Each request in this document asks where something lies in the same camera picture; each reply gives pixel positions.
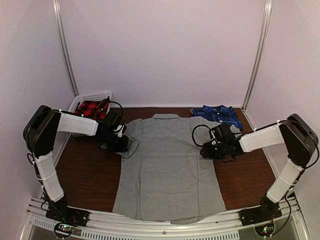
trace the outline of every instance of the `white basket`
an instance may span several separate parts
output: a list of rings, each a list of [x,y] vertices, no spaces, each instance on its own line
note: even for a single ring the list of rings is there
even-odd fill
[[[110,98],[111,100],[111,97],[112,97],[112,93],[111,91],[97,91],[93,94],[83,94],[83,95],[78,95],[76,96],[69,109],[68,109],[68,112],[71,112],[71,113],[74,113],[76,111],[76,109],[84,102],[84,101],[102,101],[104,99],[106,99],[107,97]],[[74,137],[82,137],[82,136],[85,136],[83,134],[79,134],[79,133],[71,133]]]

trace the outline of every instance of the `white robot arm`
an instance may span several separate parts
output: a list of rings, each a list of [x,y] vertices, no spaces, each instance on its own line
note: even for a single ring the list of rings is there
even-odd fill
[[[128,150],[128,137],[120,133],[122,116],[109,112],[102,121],[93,120],[71,112],[54,110],[42,105],[35,112],[23,131],[23,138],[29,149],[28,159],[34,165],[38,181],[41,183],[45,200],[49,203],[48,218],[68,222],[74,217],[77,225],[85,226],[88,212],[68,207],[68,200],[60,186],[53,162],[53,149],[58,132],[96,136],[113,152]]]
[[[201,146],[200,154],[210,159],[222,160],[227,155],[235,158],[256,149],[277,144],[286,145],[288,151],[286,165],[261,199],[261,206],[240,211],[244,226],[271,220],[278,209],[279,201],[296,185],[304,171],[315,164],[314,162],[307,166],[315,150],[319,158],[318,137],[297,114],[238,137],[230,131],[226,123],[210,129],[209,134],[212,140]]]

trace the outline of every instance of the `gray shirt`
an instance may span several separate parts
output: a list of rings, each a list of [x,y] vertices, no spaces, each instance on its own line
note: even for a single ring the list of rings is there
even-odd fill
[[[212,159],[203,159],[191,133],[199,124],[219,125],[200,116],[155,114],[127,125],[129,151],[122,155],[113,212],[146,221],[197,222],[226,210]],[[210,140],[208,129],[195,140]]]

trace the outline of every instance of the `black cable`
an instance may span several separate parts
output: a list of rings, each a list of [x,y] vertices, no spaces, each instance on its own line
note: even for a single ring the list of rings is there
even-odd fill
[[[272,236],[278,234],[278,233],[285,227],[285,225],[289,222],[289,219],[290,219],[290,217],[291,217],[292,209],[291,209],[291,205],[290,205],[290,203],[289,203],[289,201],[288,201],[288,199],[287,199],[287,194],[288,194],[288,191],[287,191],[286,194],[284,195],[284,200],[286,201],[286,203],[287,203],[288,206],[289,206],[289,216],[288,216],[288,218],[285,220],[284,224],[279,228],[279,230],[276,231],[275,233],[272,233]]]
[[[121,104],[118,103],[118,102],[116,102],[116,101],[110,101],[110,103],[117,104],[117,105],[120,107],[120,109],[121,109],[121,117],[123,117],[123,115],[124,115],[124,109],[123,109],[123,107],[121,106]]]
[[[29,163],[30,163],[31,165],[34,164],[35,156],[34,156],[33,153],[28,152],[28,153],[26,154],[26,158],[29,160]]]
[[[210,130],[210,127],[208,127],[208,126],[205,125],[205,124],[200,124],[200,125],[195,126],[195,127],[193,128],[193,130],[192,130],[191,137],[192,137],[193,143],[194,143],[197,147],[202,148],[204,145],[199,145],[198,143],[196,143],[196,140],[195,140],[195,130],[196,130],[197,128],[199,128],[199,127],[206,127],[206,128],[209,129],[209,130]]]
[[[311,163],[309,166],[306,166],[305,169],[311,168],[313,165],[315,165],[318,162],[319,157],[320,157],[320,153],[319,153],[319,148],[317,145],[315,145],[315,149],[316,149],[318,156],[316,157],[315,161],[313,163]]]
[[[77,117],[82,117],[81,115],[76,114],[76,113],[71,112],[71,111],[61,110],[61,113],[63,113],[63,114],[69,114],[69,115],[73,115],[73,116],[77,116]]]
[[[45,200],[45,201],[41,204],[40,208],[41,208],[42,211],[48,212],[49,209],[43,209],[43,206],[45,205],[46,202],[47,202],[47,201]]]
[[[43,189],[43,194],[46,198],[46,201],[48,202],[49,206],[53,209],[53,211],[60,215],[60,217],[65,221],[66,220],[66,216],[64,214],[62,214],[57,208],[56,206],[53,204],[53,202],[51,201],[51,199],[49,198],[47,191],[45,189]]]

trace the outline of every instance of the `red plaid shirt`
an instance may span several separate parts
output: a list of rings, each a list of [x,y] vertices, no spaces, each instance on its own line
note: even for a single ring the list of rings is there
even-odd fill
[[[103,120],[107,115],[109,104],[109,97],[102,101],[84,101],[74,113],[95,120]]]

